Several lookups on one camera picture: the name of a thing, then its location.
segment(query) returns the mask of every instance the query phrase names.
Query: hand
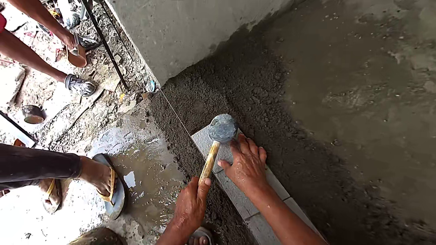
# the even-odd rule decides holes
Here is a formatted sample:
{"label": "hand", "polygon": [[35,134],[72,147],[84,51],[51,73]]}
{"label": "hand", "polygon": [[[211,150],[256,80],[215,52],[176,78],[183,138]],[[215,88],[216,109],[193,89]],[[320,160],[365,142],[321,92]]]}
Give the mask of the hand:
{"label": "hand", "polygon": [[249,196],[252,192],[269,186],[265,176],[266,151],[263,147],[257,147],[252,139],[246,138],[243,134],[239,134],[238,141],[230,142],[233,165],[224,160],[218,161],[218,165],[224,169],[225,175]]}
{"label": "hand", "polygon": [[193,177],[188,186],[180,191],[174,217],[166,229],[178,233],[186,240],[203,222],[206,197],[211,187],[211,179],[205,179],[200,186],[198,180],[198,177]]}

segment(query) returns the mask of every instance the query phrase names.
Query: sandal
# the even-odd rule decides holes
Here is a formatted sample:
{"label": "sandal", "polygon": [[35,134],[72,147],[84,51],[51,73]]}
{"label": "sandal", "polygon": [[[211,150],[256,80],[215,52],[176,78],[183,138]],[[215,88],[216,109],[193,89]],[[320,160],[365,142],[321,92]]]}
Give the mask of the sandal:
{"label": "sandal", "polygon": [[109,196],[105,196],[105,195],[101,194],[99,192],[99,190],[97,190],[97,193],[100,195],[100,197],[103,199],[103,201],[109,202],[112,205],[112,207],[115,206],[115,204],[112,202],[112,197],[113,197],[113,192],[114,192],[113,187],[115,184],[115,178],[116,178],[116,173],[115,173],[113,168],[110,168],[110,194],[109,194]]}
{"label": "sandal", "polygon": [[65,87],[84,97],[92,95],[96,88],[92,82],[78,78],[73,74],[68,74],[65,78]]}
{"label": "sandal", "polygon": [[74,33],[74,40],[75,40],[76,45],[73,49],[70,50],[70,49],[68,49],[67,46],[65,46],[67,49],[67,58],[68,58],[68,61],[71,64],[73,64],[74,66],[83,68],[88,63],[86,61],[86,50],[84,47],[82,47],[80,45],[79,37],[78,37],[77,33]]}
{"label": "sandal", "polygon": [[105,154],[97,154],[92,158],[101,164],[104,164],[111,168],[110,174],[110,194],[109,196],[104,196],[100,192],[97,193],[105,201],[106,214],[110,220],[116,220],[121,211],[124,208],[126,193],[124,191],[125,183],[122,182],[120,176],[116,170],[109,157]]}
{"label": "sandal", "polygon": [[53,204],[48,204],[45,201],[42,202],[44,209],[50,214],[53,214],[54,212],[56,212],[58,210],[59,206],[61,205],[61,202],[62,202],[61,183],[57,179],[51,180],[50,187],[48,188],[48,190],[46,192],[45,200],[50,200],[50,195],[52,194],[53,189],[55,187],[56,187],[56,193],[58,194],[58,197],[59,197],[59,203],[56,205],[53,205]]}
{"label": "sandal", "polygon": [[209,240],[208,245],[213,245],[214,244],[213,243],[213,239],[212,239],[212,233],[208,229],[206,229],[206,228],[204,228],[202,226],[200,226],[197,230],[195,230],[192,233],[192,235],[190,236],[189,239],[190,240],[191,239],[195,239],[195,238],[200,239],[201,237],[207,237],[208,238],[208,240]]}

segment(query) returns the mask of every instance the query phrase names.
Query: broken tile piece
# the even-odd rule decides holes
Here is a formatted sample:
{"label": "broken tile piece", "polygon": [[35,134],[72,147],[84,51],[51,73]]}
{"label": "broken tile piece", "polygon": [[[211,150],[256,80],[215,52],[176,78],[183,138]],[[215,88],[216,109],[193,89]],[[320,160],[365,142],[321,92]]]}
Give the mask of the broken tile piece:
{"label": "broken tile piece", "polygon": [[120,78],[117,73],[112,73],[104,82],[103,88],[111,92],[115,92],[116,87],[120,82]]}
{"label": "broken tile piece", "polygon": [[130,173],[128,173],[127,175],[124,176],[124,181],[125,181],[128,188],[136,186],[135,174],[133,173],[133,171],[131,171]]}

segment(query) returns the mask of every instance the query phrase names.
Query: metal rod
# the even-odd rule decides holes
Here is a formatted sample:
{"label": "metal rod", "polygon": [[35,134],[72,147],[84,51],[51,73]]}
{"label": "metal rod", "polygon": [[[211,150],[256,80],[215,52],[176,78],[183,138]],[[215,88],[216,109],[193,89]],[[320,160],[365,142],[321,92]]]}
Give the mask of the metal rod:
{"label": "metal rod", "polygon": [[106,16],[108,17],[109,22],[111,23],[112,27],[115,29],[115,32],[116,32],[116,34],[117,34],[118,37],[119,37],[119,40],[120,40],[121,43],[123,44],[124,48],[127,50],[127,54],[128,54],[128,55],[130,56],[130,58],[132,59],[132,62],[134,62],[133,57],[132,57],[132,55],[130,54],[129,49],[127,48],[126,44],[124,43],[123,38],[121,38],[121,35],[120,35],[120,33],[118,32],[118,30],[116,29],[115,24],[112,22],[112,18],[109,16],[108,11],[106,10],[106,7],[105,7],[106,2],[105,2],[105,1],[102,1],[100,4],[101,4],[103,10],[105,11]]}
{"label": "metal rod", "polygon": [[0,111],[0,124],[4,127],[8,127],[10,133],[14,134],[19,140],[21,140],[27,147],[33,147],[37,140],[24,130],[20,125],[14,122],[8,115]]}
{"label": "metal rod", "polygon": [[115,67],[116,73],[118,73],[118,76],[119,76],[121,82],[123,83],[124,88],[127,91],[129,91],[129,87],[127,86],[126,81],[124,80],[124,77],[121,74],[121,71],[119,70],[119,67],[115,61],[115,58],[113,57],[113,54],[110,51],[109,45],[106,42],[105,36],[103,36],[102,30],[100,30],[100,28],[99,28],[99,24],[95,20],[94,14],[92,13],[91,9],[89,8],[88,2],[86,0],[82,0],[82,6],[85,7],[86,12],[88,13],[89,18],[91,19],[92,24],[94,25],[95,30],[97,31],[97,34],[100,36],[100,39],[102,40],[103,46],[105,46],[106,52],[108,53],[109,58],[112,61],[113,67]]}

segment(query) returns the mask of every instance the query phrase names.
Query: flip-flop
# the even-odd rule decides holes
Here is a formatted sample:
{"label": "flip-flop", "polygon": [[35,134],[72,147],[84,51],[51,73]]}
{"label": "flip-flop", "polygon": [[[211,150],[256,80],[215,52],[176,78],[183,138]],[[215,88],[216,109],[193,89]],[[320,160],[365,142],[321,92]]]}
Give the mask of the flip-flop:
{"label": "flip-flop", "polygon": [[198,238],[198,239],[200,239],[203,236],[205,236],[205,237],[207,237],[209,239],[208,245],[213,245],[214,244],[214,240],[212,239],[212,233],[208,229],[206,229],[206,228],[204,228],[202,226],[200,226],[197,230],[195,230],[189,238]]}
{"label": "flip-flop", "polygon": [[48,190],[46,192],[46,198],[44,200],[50,200],[50,195],[53,192],[53,189],[55,187],[56,187],[56,194],[58,194],[58,197],[59,197],[59,203],[57,205],[53,205],[53,204],[48,204],[45,201],[42,202],[44,209],[50,214],[53,214],[54,212],[56,212],[62,203],[61,182],[59,182],[59,180],[57,180],[57,179],[51,180],[50,187],[48,188]]}
{"label": "flip-flop", "polygon": [[121,179],[117,176],[120,176],[115,170],[114,165],[112,164],[109,157],[105,154],[97,154],[92,158],[94,161],[97,161],[101,164],[104,164],[111,168],[111,193],[109,196],[104,196],[97,191],[100,197],[105,201],[106,214],[108,215],[110,220],[116,220],[124,207],[124,200],[126,198],[126,193],[124,191],[124,186]]}
{"label": "flip-flop", "polygon": [[72,50],[68,50],[68,47],[66,47],[67,58],[68,61],[74,66],[83,68],[87,65],[86,51],[85,48],[80,45],[77,33],[74,33],[74,40],[76,46]]}

